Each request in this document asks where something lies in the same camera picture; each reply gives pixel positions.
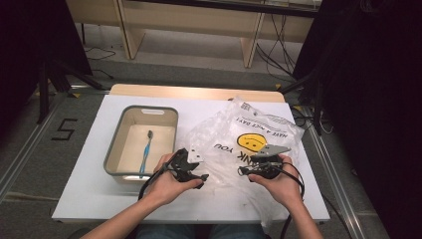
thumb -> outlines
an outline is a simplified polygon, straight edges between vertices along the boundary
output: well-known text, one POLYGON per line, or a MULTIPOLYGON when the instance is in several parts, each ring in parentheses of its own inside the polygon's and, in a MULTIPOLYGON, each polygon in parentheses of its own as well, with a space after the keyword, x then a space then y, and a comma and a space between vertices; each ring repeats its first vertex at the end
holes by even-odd
POLYGON ((192 179, 192 180, 189 180, 187 182, 183 182, 182 183, 183 189, 184 190, 187 190, 187 189, 195 188, 195 187, 199 186, 202 182, 203 181, 201 179, 199 179, 199 178, 192 179))
POLYGON ((251 181, 254 181, 258 184, 261 184, 263 186, 267 185, 268 179, 264 178, 263 176, 260 176, 260 175, 257 175, 257 174, 249 174, 248 177, 251 181))

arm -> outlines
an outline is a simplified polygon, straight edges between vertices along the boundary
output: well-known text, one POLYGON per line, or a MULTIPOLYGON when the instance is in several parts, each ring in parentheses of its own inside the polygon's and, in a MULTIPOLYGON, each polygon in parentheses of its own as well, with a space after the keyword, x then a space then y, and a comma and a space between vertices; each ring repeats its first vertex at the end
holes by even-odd
MULTIPOLYGON (((163 155, 154 171, 157 171, 162 163, 168 161, 171 155, 163 155)), ((172 202, 182 192, 201 183, 201 179, 178 182, 171 172, 166 171, 148 187, 148 193, 143 198, 95 228, 83 238, 124 238, 155 209, 172 202)))
MULTIPOLYGON (((284 162, 292 163, 288 156, 279 154, 284 162)), ((298 173, 290 165, 285 164, 283 170, 298 177, 298 173)), ((283 204, 292 215, 300 238, 322 238, 310 213, 304 205, 298 184, 291 178, 280 173, 273 179, 266 179, 260 175, 250 174, 249 179, 263 185, 276 201, 283 204)))

yellow smiley face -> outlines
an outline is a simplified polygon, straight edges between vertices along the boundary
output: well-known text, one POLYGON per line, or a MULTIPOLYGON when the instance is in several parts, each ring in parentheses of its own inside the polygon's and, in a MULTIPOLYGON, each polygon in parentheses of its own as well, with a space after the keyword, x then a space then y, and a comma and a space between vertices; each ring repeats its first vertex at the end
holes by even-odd
POLYGON ((257 152, 267 144, 267 140, 257 133, 244 133, 238 137, 238 144, 257 152))

toothbrush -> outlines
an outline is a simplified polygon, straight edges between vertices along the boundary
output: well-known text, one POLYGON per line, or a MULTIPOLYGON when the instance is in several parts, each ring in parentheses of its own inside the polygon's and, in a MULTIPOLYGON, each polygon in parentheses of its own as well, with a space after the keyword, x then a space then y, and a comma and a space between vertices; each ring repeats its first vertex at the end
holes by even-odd
POLYGON ((152 133, 151 130, 149 130, 148 131, 148 144, 146 145, 145 149, 143 150, 143 161, 142 161, 142 165, 140 166, 139 173, 145 172, 145 163, 146 163, 146 159, 148 158, 149 146, 151 145, 152 137, 153 137, 153 133, 152 133))

clear plastic bag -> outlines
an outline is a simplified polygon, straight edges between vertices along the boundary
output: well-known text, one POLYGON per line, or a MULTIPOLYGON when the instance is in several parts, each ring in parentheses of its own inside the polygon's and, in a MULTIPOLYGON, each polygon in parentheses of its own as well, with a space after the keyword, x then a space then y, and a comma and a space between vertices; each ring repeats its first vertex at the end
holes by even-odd
POLYGON ((229 187, 244 194, 259 212, 263 227, 268 228, 273 218, 272 208, 280 204, 263 186, 240 176, 238 168, 250 165, 250 156, 265 144, 289 147, 291 150, 285 154, 298 166, 303 134, 304 130, 294 123, 263 113, 235 98, 225 110, 197 125, 176 146, 194 148, 200 155, 189 160, 201 161, 195 171, 210 175, 203 188, 229 187))

